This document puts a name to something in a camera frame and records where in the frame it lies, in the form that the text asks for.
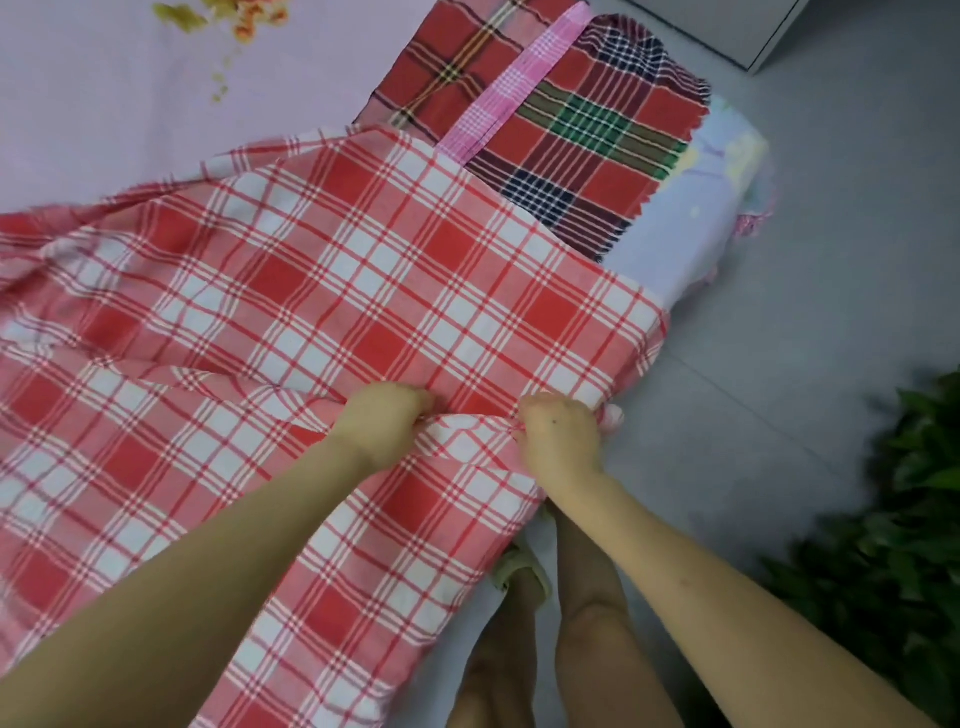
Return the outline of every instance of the hand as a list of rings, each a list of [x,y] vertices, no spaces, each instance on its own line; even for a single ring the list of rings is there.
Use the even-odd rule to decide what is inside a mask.
[[[603,472],[600,428],[590,408],[563,395],[540,392],[520,400],[517,432],[523,462],[548,494]]]
[[[389,381],[354,392],[327,435],[355,451],[370,474],[396,465],[414,446],[418,421],[436,398],[425,389]]]

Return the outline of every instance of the green plant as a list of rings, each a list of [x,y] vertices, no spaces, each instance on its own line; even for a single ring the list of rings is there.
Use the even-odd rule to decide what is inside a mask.
[[[833,518],[768,589],[944,726],[960,726],[960,370],[900,391],[877,443],[873,508]]]

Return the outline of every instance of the gray floor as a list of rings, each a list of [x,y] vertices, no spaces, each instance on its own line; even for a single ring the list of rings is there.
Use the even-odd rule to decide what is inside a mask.
[[[768,137],[780,170],[777,215],[676,311],[608,450],[650,508],[754,570],[818,514],[864,502],[861,464],[895,388],[960,363],[960,4],[815,0],[755,77],[622,0],[592,5],[652,27]],[[532,530],[549,562],[549,527]],[[702,689],[631,599],[668,688],[703,722]],[[458,616],[427,660],[396,725],[443,724],[470,619]],[[536,712],[548,728],[564,725],[557,620],[548,606],[538,624]]]

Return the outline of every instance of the bare leg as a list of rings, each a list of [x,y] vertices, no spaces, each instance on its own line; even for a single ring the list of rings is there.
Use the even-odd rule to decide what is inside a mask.
[[[542,602],[543,589],[532,571],[511,576],[506,598],[470,653],[447,728],[533,728],[534,614]]]
[[[636,639],[613,561],[573,521],[555,514],[563,613],[557,682],[570,728],[682,728]]]

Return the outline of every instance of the pink fabric strip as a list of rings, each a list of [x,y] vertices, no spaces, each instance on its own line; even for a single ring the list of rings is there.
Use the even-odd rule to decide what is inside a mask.
[[[557,65],[592,18],[593,12],[585,2],[561,15],[480,94],[437,149],[459,164],[473,159]]]

